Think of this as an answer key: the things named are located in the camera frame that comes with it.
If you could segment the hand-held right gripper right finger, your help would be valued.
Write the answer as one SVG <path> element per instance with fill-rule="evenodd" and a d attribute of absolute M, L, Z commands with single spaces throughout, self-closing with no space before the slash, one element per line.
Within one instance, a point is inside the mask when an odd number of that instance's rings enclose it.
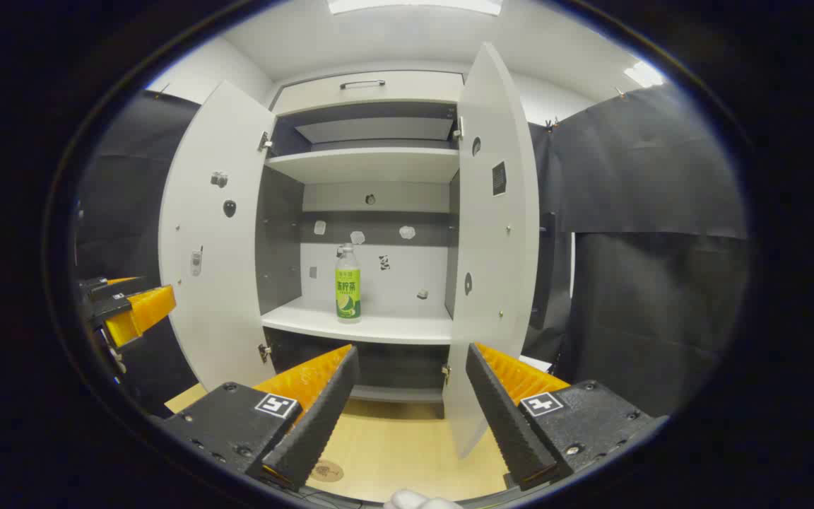
<path fill-rule="evenodd" d="M 666 422 L 601 381 L 572 385 L 483 344 L 469 346 L 466 374 L 523 491 L 591 471 Z"/>

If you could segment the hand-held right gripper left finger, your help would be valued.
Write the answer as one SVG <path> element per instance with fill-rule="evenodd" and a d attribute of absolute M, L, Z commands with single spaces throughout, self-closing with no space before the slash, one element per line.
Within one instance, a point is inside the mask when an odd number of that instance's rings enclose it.
<path fill-rule="evenodd" d="M 301 489 L 320 460 L 360 373 L 346 345 L 255 386 L 228 381 L 160 429 L 224 471 Z"/>

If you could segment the white cabinet door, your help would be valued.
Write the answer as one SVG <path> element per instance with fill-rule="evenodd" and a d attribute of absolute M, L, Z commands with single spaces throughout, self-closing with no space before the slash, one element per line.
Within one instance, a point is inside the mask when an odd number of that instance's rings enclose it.
<path fill-rule="evenodd" d="M 275 116 L 223 81 L 185 129 L 163 188 L 158 263 L 177 305 L 172 331 L 194 376 L 211 391 L 258 385 L 274 374 L 263 360 L 256 226 Z"/>
<path fill-rule="evenodd" d="M 531 318 L 538 267 L 539 193 L 532 136 L 517 85 L 490 42 L 466 77 L 459 116 L 459 224 L 452 344 L 444 413 L 456 455 L 487 429 L 466 374 L 472 344 L 517 357 Z"/>

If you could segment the green label drink bottle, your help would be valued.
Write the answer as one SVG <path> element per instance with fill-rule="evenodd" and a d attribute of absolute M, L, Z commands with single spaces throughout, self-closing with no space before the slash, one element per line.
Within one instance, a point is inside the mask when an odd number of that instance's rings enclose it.
<path fill-rule="evenodd" d="M 361 310 L 361 270 L 353 244 L 346 242 L 337 251 L 335 267 L 335 310 L 342 323 L 358 323 Z"/>

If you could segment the white and grey cabinet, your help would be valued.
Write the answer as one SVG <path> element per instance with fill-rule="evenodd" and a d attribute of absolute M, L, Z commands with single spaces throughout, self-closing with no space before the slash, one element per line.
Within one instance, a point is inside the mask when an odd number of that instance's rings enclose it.
<path fill-rule="evenodd" d="M 442 406 L 459 212 L 457 103 L 269 110 L 276 120 L 259 144 L 266 158 L 255 267 L 268 341 L 260 351 L 277 370 L 357 344 L 354 397 Z M 335 310 L 337 251 L 346 242 L 361 270 L 358 323 L 339 322 Z"/>

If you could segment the white cabinet drawer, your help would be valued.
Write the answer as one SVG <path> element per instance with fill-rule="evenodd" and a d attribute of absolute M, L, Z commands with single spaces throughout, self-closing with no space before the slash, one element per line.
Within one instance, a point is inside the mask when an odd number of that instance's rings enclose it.
<path fill-rule="evenodd" d="M 355 72 L 291 83 L 271 103 L 277 115 L 369 103 L 456 103 L 464 89 L 459 72 L 393 70 Z"/>

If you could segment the black backdrop cloth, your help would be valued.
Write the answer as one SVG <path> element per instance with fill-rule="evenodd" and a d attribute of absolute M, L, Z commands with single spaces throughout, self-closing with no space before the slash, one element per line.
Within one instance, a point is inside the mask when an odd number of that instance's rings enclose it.
<path fill-rule="evenodd" d="M 146 90 L 104 130 L 78 185 L 78 277 L 140 277 L 149 288 L 160 286 L 163 190 L 197 110 L 194 101 Z M 197 384 L 167 317 L 119 352 L 130 396 L 158 418 L 169 418 L 167 403 Z"/>
<path fill-rule="evenodd" d="M 736 166 L 669 83 L 530 130 L 541 241 L 522 354 L 677 412 L 723 358 L 750 279 Z"/>

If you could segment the ceiling light panel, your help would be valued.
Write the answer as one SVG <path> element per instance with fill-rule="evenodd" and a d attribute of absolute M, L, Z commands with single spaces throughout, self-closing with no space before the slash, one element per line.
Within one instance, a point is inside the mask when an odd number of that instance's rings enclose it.
<path fill-rule="evenodd" d="M 634 81 L 634 83 L 643 89 L 660 86 L 665 83 L 664 76 L 650 64 L 643 61 L 636 62 L 636 64 L 624 69 L 623 72 L 631 81 Z"/>
<path fill-rule="evenodd" d="M 343 14 L 375 8 L 423 7 L 445 8 L 499 16 L 503 0 L 326 0 L 333 14 Z"/>

